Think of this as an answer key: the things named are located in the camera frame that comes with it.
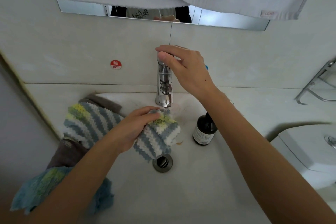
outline bottle label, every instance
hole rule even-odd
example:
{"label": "bottle label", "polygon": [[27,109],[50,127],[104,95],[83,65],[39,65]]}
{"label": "bottle label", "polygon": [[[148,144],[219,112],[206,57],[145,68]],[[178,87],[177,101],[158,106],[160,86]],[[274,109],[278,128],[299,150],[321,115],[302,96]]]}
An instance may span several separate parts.
{"label": "bottle label", "polygon": [[205,134],[205,133],[201,132],[196,125],[194,133],[192,135],[193,135],[195,141],[198,142],[199,144],[208,144],[208,143],[210,143],[210,141],[212,140],[212,138],[215,134],[211,134],[211,135]]}

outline faucet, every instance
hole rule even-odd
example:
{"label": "faucet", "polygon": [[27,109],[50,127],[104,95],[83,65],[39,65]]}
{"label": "faucet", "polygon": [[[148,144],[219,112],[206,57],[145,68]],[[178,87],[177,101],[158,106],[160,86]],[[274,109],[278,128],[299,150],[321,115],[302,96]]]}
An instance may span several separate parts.
{"label": "faucet", "polygon": [[168,108],[173,103],[172,73],[170,68],[157,59],[157,87],[155,103]]}

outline dark bottle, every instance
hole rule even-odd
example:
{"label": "dark bottle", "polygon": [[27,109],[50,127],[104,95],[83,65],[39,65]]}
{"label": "dark bottle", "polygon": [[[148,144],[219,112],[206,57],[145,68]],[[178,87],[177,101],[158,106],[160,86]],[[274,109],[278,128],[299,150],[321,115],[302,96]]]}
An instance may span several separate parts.
{"label": "dark bottle", "polygon": [[197,120],[197,125],[192,134],[194,141],[199,145],[208,145],[217,131],[217,127],[208,113]]}

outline fingernail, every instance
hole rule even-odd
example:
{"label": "fingernail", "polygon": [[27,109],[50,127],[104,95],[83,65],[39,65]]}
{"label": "fingernail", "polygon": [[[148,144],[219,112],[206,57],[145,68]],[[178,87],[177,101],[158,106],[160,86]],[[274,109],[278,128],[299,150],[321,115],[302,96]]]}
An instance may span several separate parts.
{"label": "fingernail", "polygon": [[167,53],[166,52],[158,52],[157,53],[157,57],[159,58],[159,60],[164,61],[164,59],[166,58]]}

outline hand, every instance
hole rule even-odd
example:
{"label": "hand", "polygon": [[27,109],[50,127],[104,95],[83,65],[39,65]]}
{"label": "hand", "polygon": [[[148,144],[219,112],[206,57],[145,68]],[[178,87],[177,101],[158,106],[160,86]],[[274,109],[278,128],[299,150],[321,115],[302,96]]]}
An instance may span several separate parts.
{"label": "hand", "polygon": [[146,106],[134,110],[104,137],[113,140],[120,153],[129,150],[146,124],[160,117],[159,113],[148,113],[154,109],[157,110],[159,107]]}
{"label": "hand", "polygon": [[199,101],[206,98],[210,90],[217,90],[198,51],[175,45],[161,45],[155,49],[159,52],[157,54],[159,60],[173,70],[181,86]]}
{"label": "hand", "polygon": [[160,18],[160,17],[157,17],[157,16],[154,16],[154,20],[155,20],[155,21],[180,22],[180,20],[178,20],[177,18],[175,18],[174,15],[161,16],[161,18]]}

